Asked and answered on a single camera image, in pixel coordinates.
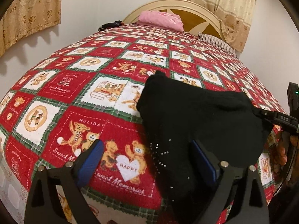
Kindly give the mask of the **person's right hand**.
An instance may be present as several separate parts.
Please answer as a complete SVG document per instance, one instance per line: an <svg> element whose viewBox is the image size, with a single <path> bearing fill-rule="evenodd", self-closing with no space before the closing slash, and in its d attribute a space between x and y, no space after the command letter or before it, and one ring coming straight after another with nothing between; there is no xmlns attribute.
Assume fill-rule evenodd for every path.
<svg viewBox="0 0 299 224"><path fill-rule="evenodd" d="M282 132L279 131L276 134L276 140L278 141L278 145L277 145L277 152L278 152L278 156L277 158L277 162L284 166L287 163L287 156L286 156L286 149L283 146L283 140L282 140ZM298 149L298 136L290 136L290 142L294 147L297 147ZM292 170L292 174L291 174L291 178L289 181L289 184L294 185L295 183L298 182L298 153L296 155L296 160L293 166L293 170Z"/></svg>

